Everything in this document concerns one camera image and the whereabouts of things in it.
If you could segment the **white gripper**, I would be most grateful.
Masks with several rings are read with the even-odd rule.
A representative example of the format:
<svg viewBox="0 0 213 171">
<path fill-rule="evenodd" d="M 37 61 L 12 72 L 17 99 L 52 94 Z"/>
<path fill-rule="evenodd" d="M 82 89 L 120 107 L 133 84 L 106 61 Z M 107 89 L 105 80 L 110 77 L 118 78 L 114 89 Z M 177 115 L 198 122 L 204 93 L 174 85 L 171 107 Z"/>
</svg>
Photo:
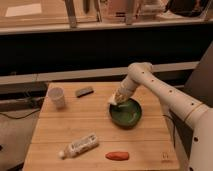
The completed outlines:
<svg viewBox="0 0 213 171">
<path fill-rule="evenodd" d="M 138 84 L 130 77 L 126 77 L 119 85 L 115 93 L 115 101 L 123 103 L 127 101 L 136 91 Z"/>
</svg>

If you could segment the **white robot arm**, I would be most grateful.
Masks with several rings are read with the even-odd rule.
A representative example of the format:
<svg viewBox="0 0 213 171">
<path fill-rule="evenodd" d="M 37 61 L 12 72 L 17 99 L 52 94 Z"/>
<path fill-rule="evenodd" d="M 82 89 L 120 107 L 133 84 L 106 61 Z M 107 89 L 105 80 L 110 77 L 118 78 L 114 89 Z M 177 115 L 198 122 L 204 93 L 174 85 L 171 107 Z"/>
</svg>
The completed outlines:
<svg viewBox="0 0 213 171">
<path fill-rule="evenodd" d="M 113 104 L 129 99 L 140 85 L 148 88 L 193 130 L 188 171 L 213 171 L 213 108 L 161 81 L 152 68 L 149 62 L 130 64 Z"/>
</svg>

